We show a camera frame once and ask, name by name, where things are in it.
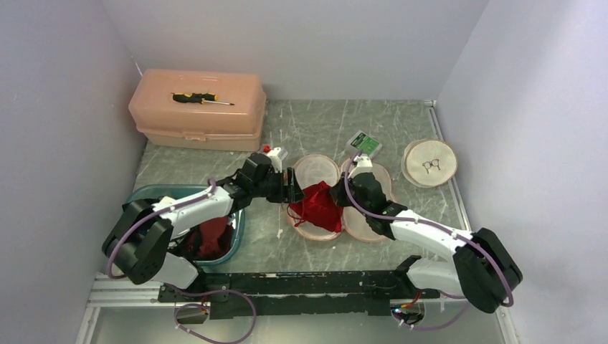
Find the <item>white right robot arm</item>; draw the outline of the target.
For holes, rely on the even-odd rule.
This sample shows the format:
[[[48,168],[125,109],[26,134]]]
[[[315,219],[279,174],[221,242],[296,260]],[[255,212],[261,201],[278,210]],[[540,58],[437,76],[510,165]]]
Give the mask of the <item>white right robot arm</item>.
[[[353,178],[343,174],[330,194],[338,206],[363,214],[375,234],[416,244],[441,257],[436,263],[418,258],[398,274],[395,288],[401,296],[434,289],[463,296],[486,313],[513,306],[513,291],[523,274],[494,231],[464,231],[426,219],[388,200],[372,173]]]

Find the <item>red satin bra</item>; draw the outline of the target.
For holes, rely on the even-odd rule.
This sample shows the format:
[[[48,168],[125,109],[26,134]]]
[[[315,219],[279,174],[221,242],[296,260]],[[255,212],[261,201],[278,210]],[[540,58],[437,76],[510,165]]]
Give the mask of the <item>red satin bra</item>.
[[[343,231],[343,207],[335,203],[330,189],[325,181],[313,184],[303,190],[302,201],[288,205],[287,215],[296,227],[309,223],[332,233]]]

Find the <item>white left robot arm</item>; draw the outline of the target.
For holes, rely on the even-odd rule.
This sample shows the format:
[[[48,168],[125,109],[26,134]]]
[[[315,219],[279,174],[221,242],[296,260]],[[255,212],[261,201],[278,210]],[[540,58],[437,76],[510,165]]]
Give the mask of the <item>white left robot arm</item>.
[[[203,191],[168,203],[143,199],[125,204],[102,245],[108,258],[106,275],[135,285],[163,282],[177,287],[189,301],[200,299],[206,291],[203,271],[170,253],[171,241],[199,224],[245,209],[256,198],[274,204],[302,201],[293,168],[283,165],[286,155],[280,147],[252,153],[235,173],[209,180]]]

